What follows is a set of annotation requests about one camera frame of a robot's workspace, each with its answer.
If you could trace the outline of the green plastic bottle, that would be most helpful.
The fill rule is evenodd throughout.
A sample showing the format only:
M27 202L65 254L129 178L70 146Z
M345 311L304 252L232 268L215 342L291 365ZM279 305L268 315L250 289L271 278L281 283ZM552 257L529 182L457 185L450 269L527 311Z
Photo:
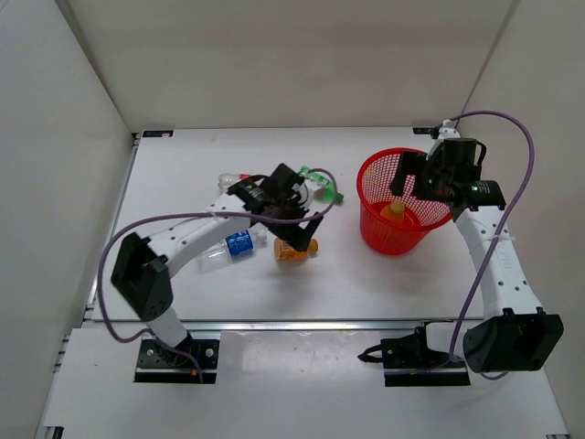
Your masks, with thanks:
M333 183L320 174L310 173L309 166L302 166L299 175L302 176L307 186L314 194L314 199L325 204L334 201L336 205L341 205L344 201L344 195L340 192L334 192Z

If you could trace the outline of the orange bottle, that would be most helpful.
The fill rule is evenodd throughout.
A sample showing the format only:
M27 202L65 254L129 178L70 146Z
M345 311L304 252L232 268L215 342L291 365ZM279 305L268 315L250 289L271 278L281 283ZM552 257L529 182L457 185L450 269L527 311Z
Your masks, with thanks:
M282 267L294 266L314 258L319 251L316 239L311 239L306 251L297 251L289 243L276 238L273 242L273 254L276 263Z
M400 224L405 218L405 206L401 201L393 201L380 211L380 216L385 220Z

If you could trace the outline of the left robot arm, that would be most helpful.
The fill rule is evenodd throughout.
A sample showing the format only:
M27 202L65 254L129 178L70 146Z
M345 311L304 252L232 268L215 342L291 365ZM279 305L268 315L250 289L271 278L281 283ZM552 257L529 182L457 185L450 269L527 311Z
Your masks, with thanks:
M192 353L192 338L173 308L173 277L222 239L256 224L296 251L307 250L324 218L309 210L313 200L304 177L280 164L267 177L251 176L228 187L202 212L170 215L174 223L164 230L116 236L121 245L111 283L161 344L163 359L181 366Z

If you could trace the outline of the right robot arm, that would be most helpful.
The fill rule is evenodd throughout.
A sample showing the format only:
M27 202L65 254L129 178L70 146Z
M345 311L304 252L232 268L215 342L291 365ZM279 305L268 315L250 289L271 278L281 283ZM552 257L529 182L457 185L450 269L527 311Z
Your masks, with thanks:
M482 294L484 320L466 331L458 320L449 353L461 345L467 366L491 378L539 370L564 326L544 310L525 277L506 224L512 204L497 182L481 178L485 145L454 126L446 120L431 129L430 152L401 153L389 189L400 197L411 180L414 198L446 205L473 260L471 290Z

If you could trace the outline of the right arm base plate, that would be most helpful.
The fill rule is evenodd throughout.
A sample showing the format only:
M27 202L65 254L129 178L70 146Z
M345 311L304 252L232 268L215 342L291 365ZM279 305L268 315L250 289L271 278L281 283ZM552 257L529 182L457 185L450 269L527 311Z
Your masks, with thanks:
M471 384L463 361L450 361L447 353L428 348L416 334L382 338L357 358L364 363L380 364L387 388L465 387Z

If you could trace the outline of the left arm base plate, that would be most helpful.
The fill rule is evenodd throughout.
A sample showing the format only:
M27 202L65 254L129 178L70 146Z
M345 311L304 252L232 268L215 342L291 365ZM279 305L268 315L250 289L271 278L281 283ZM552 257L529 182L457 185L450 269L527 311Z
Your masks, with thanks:
M220 347L219 333L191 332L188 349L198 362L198 372L190 359L164 350L152 337L141 339L133 381L138 383L215 384Z

